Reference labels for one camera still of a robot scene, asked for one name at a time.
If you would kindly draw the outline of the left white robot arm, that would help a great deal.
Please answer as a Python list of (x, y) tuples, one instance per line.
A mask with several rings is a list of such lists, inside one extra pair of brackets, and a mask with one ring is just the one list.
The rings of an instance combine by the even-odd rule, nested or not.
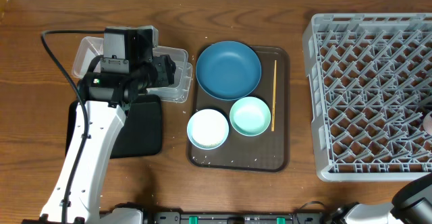
[(154, 26), (111, 26), (102, 31), (103, 54), (95, 57), (74, 83), (53, 52), (47, 53), (76, 94), (74, 132), (65, 161), (37, 223), (148, 223), (146, 211), (133, 203), (100, 214), (103, 182), (113, 146), (132, 116), (139, 92), (174, 82), (169, 55), (155, 57), (159, 42)]

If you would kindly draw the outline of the small pink white cup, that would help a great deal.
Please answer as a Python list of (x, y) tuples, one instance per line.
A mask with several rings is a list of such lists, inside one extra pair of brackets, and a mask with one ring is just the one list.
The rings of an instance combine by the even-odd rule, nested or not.
[(432, 112), (430, 111), (428, 114), (426, 114), (424, 120), (423, 120), (423, 128), (428, 135), (432, 135)]

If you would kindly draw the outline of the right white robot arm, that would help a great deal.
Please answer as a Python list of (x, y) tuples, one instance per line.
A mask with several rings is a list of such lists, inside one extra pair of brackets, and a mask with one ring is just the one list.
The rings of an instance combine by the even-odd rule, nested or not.
[(431, 224), (431, 174), (404, 186), (391, 202), (353, 202), (329, 215), (331, 224)]

